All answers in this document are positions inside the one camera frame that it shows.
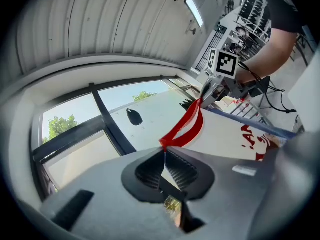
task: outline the white tote bag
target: white tote bag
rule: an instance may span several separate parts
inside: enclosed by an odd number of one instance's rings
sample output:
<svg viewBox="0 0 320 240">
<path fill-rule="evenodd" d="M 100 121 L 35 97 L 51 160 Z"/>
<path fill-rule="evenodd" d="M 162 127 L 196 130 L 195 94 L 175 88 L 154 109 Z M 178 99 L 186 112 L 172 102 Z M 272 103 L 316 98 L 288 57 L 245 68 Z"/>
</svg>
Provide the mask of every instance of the white tote bag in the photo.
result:
<svg viewBox="0 0 320 240">
<path fill-rule="evenodd" d="M 235 159 L 262 160 L 280 141 L 244 123 L 201 108 L 196 100 L 178 124 L 162 139 L 161 145 L 183 147 L 188 150 Z"/>
</svg>

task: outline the person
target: person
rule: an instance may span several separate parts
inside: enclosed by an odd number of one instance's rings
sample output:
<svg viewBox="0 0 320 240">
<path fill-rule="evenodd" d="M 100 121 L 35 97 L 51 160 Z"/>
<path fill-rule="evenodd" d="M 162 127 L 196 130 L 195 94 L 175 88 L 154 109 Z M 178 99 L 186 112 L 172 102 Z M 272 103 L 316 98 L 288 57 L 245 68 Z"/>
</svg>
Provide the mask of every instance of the person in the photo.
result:
<svg viewBox="0 0 320 240">
<path fill-rule="evenodd" d="M 244 63 L 261 78 L 270 76 L 287 62 L 303 26 L 299 13 L 287 1 L 266 1 L 271 18 L 270 40 L 254 57 Z M 242 68 L 238 68 L 236 79 L 243 84 L 255 80 L 250 72 Z"/>
</svg>

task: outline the tree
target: tree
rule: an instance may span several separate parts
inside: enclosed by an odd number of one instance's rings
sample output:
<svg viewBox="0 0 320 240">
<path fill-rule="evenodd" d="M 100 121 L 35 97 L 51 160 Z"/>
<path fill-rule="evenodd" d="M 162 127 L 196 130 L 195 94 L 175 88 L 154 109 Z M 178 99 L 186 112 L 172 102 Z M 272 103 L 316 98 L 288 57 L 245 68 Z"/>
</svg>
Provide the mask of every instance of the tree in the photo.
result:
<svg viewBox="0 0 320 240">
<path fill-rule="evenodd" d="M 45 137 L 43 139 L 43 144 L 77 125 L 78 122 L 75 121 L 74 115 L 70 115 L 68 120 L 64 119 L 63 117 L 59 119 L 57 116 L 55 116 L 53 120 L 49 120 L 49 138 Z"/>
<path fill-rule="evenodd" d="M 137 101 L 141 101 L 145 98 L 148 98 L 148 97 L 151 97 L 151 96 L 155 96 L 157 95 L 157 93 L 147 93 L 146 91 L 142 91 L 140 92 L 140 94 L 138 96 L 132 96 L 134 101 L 137 102 Z"/>
</svg>

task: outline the white corrugated ceiling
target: white corrugated ceiling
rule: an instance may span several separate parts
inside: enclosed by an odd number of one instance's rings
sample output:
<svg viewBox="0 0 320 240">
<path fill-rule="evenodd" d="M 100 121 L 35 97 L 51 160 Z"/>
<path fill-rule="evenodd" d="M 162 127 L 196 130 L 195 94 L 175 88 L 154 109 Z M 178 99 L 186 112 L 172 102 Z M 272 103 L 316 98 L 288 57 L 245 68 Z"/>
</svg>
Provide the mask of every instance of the white corrugated ceiling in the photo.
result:
<svg viewBox="0 0 320 240">
<path fill-rule="evenodd" d="M 201 31 L 184 0 L 32 0 L 8 34 L 0 85 L 46 64 L 92 54 L 136 55 L 185 66 L 195 39 L 211 32 L 206 20 L 223 7 L 219 0 L 195 3 L 204 18 Z M 189 31 L 194 28 L 195 35 Z"/>
</svg>

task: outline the human arm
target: human arm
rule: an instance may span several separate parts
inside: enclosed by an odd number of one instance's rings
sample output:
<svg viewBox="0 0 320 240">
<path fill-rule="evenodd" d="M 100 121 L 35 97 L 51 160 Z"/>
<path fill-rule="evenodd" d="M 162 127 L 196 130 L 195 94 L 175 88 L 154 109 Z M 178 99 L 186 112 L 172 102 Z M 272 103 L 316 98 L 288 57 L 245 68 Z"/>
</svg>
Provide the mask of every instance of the human arm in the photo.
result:
<svg viewBox="0 0 320 240">
<path fill-rule="evenodd" d="M 273 28 L 269 42 L 251 59 L 244 64 L 264 78 L 276 72 L 289 59 L 296 43 L 297 34 Z M 246 70 L 238 68 L 236 79 L 247 83 L 255 78 Z"/>
</svg>

